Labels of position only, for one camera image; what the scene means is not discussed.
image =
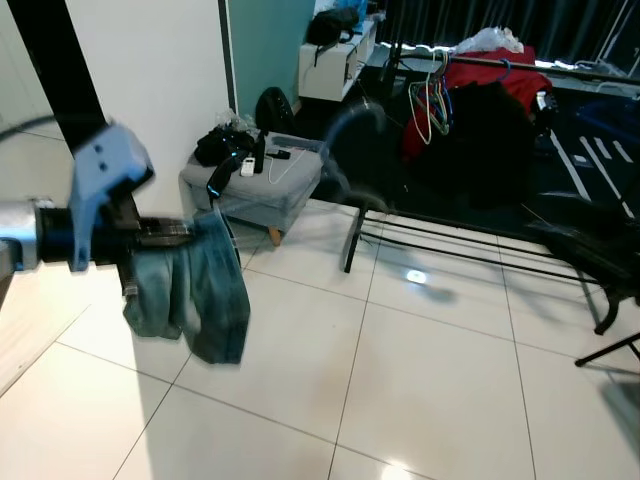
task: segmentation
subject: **remote control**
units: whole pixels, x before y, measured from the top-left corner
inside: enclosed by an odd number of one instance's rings
[[[253,157],[247,157],[242,161],[242,167],[240,168],[241,177],[253,177],[253,169],[256,165],[256,159]]]

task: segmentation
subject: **wooden leg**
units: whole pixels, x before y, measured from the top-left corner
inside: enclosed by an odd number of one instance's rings
[[[280,246],[280,242],[282,242],[282,235],[280,234],[280,230],[277,227],[269,227],[269,236],[271,237],[271,241],[275,247]]]

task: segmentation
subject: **backpack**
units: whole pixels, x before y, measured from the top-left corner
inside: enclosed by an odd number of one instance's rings
[[[267,88],[256,104],[256,126],[263,131],[298,135],[293,110],[278,87]]]
[[[337,45],[338,42],[351,41],[355,34],[353,29],[359,22],[358,10],[354,7],[334,8],[316,15],[307,30],[307,42],[318,46],[314,67],[317,66],[321,53]],[[348,39],[340,39],[343,31],[349,33]]]

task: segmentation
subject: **dark curtain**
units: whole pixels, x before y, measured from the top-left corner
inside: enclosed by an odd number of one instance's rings
[[[595,60],[624,0],[388,0],[378,41],[453,46],[508,27],[544,60]]]

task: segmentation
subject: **white tile floor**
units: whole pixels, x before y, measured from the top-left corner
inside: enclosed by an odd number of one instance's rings
[[[132,338],[111,272],[0,398],[0,478],[640,478],[640,364],[573,365],[637,330],[636,307],[597,337],[579,284],[376,241],[346,275],[354,213],[311,201],[278,249],[237,229],[253,311],[237,367]],[[384,233],[545,266],[496,237]]]

